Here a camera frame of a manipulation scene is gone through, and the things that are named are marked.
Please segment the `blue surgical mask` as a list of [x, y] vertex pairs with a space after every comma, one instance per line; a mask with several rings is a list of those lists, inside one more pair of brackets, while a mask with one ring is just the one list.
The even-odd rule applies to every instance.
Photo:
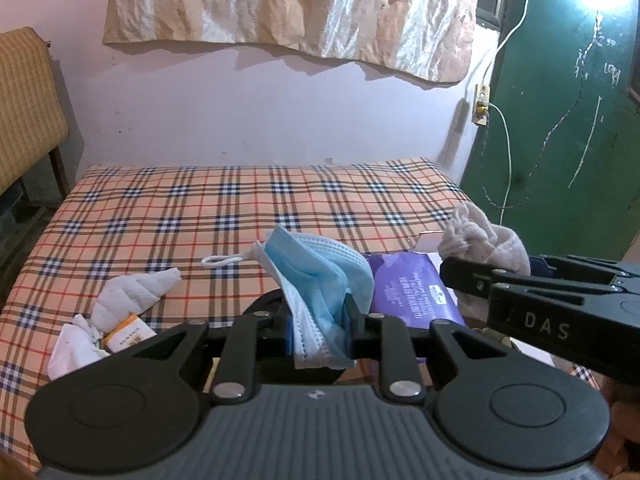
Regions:
[[343, 306], [347, 297], [366, 315], [374, 293], [367, 259], [355, 249], [324, 236], [290, 232], [278, 224], [263, 242], [235, 255], [208, 256], [202, 266], [219, 269], [254, 260], [280, 286], [292, 315], [295, 366], [346, 370], [348, 356]]

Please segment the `purple wet wipes pack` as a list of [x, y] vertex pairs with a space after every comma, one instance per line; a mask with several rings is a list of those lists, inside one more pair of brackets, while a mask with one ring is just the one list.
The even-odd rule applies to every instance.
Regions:
[[427, 254], [367, 254], [374, 292], [372, 313], [393, 315], [410, 328], [427, 330], [436, 318], [464, 324], [457, 303]]

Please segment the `woven mat chair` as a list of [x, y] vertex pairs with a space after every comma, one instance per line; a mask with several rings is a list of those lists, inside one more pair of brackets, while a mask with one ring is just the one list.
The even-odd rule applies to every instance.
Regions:
[[1, 189], [6, 191], [38, 160], [50, 159], [58, 192], [70, 184], [60, 144], [70, 134], [48, 44], [30, 27], [1, 35]]

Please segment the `crumpled beige wall cloth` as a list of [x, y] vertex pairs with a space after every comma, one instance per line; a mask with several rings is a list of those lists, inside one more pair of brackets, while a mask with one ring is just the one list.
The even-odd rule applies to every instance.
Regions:
[[433, 84], [468, 73], [477, 0], [107, 0], [104, 44], [275, 44]]

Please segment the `white orange tissue pack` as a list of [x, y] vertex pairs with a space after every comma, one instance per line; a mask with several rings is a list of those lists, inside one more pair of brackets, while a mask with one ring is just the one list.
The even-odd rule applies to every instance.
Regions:
[[137, 315], [130, 314], [104, 337], [103, 343], [109, 352], [116, 353], [155, 336], [148, 324]]

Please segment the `white cardboard box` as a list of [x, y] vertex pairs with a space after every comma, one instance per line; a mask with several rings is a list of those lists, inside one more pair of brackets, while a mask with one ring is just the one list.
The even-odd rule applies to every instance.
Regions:
[[443, 238], [442, 231], [423, 231], [418, 235], [413, 251], [418, 254], [427, 254], [433, 261], [442, 260], [438, 248]]

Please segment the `wall power socket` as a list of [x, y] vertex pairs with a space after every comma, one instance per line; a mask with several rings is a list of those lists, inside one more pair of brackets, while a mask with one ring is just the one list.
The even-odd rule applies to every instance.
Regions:
[[488, 124], [490, 109], [490, 87], [487, 84], [475, 86], [472, 122], [477, 126], [485, 127]]

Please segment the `white sock bundle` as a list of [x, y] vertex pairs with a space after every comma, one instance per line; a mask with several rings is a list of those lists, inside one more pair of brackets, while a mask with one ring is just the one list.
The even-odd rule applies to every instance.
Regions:
[[484, 211], [471, 202], [454, 208], [437, 250], [442, 260], [456, 257], [516, 274], [530, 274], [529, 255], [518, 234], [491, 223]]

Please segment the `green wooden door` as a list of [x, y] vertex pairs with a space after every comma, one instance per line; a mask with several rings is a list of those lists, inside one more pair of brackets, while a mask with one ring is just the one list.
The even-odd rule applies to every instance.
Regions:
[[462, 190], [532, 254], [618, 260], [639, 234], [639, 0], [504, 0]]

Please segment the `grey tumbler black lid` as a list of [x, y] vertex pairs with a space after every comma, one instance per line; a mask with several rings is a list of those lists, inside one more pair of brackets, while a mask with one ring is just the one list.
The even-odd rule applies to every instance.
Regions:
[[243, 312], [243, 316], [257, 318], [259, 321], [274, 320], [275, 318], [287, 320], [291, 317], [291, 311], [283, 290], [273, 289], [253, 301]]

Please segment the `plaid bed sheet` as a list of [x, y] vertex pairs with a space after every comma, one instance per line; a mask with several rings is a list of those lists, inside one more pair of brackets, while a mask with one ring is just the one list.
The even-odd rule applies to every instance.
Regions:
[[25, 428], [48, 380], [62, 326], [89, 313], [121, 275], [176, 268], [180, 282], [146, 311], [153, 330], [188, 318], [226, 326], [273, 280], [255, 263], [209, 271], [274, 226], [339, 240], [358, 252], [410, 250], [442, 230], [460, 188], [426, 158], [347, 166], [107, 167], [78, 181], [44, 229], [1, 312], [1, 448], [30, 470]]

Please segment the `white crumpled cloth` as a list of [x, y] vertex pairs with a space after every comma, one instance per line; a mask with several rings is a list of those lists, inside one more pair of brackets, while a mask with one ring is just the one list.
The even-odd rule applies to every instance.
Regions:
[[48, 363], [51, 380], [73, 373], [85, 366], [107, 358], [110, 354], [100, 342], [102, 333], [81, 314], [65, 323], [58, 334]]

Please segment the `white towel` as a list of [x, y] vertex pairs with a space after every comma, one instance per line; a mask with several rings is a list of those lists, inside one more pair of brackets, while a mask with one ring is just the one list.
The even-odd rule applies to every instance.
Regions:
[[152, 308], [180, 281], [177, 268], [112, 278], [93, 304], [91, 324], [102, 333], [111, 333], [130, 315]]

